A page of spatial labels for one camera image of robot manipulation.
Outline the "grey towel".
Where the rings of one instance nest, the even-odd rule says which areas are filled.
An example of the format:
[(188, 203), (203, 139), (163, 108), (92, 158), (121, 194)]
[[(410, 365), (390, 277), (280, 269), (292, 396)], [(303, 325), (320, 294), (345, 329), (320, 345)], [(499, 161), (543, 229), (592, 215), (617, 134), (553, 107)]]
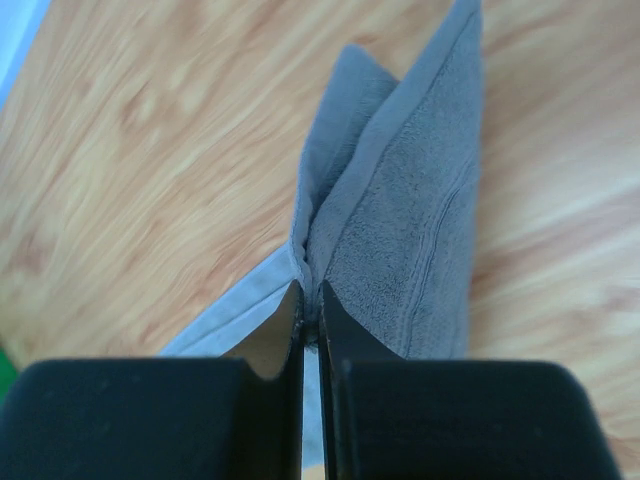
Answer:
[(167, 356), (228, 352), (297, 281), (315, 328), (320, 286), (405, 359), (468, 344), (480, 177), (482, 9), (454, 3), (404, 78), (340, 53), (300, 156), (287, 242), (177, 335)]

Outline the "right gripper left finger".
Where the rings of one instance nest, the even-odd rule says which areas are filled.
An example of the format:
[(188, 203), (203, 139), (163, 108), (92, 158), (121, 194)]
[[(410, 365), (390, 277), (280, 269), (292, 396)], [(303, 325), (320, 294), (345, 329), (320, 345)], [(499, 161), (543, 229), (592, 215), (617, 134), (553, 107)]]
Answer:
[(1, 406), (5, 479), (297, 479), (302, 457), (302, 290), (277, 371), (244, 357), (51, 359)]

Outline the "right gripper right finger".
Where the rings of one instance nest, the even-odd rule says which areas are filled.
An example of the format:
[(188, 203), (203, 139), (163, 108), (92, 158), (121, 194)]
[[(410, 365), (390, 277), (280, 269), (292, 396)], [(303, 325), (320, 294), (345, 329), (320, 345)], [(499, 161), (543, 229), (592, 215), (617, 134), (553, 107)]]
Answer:
[(324, 284), (329, 479), (617, 479), (585, 389), (536, 361), (405, 360)]

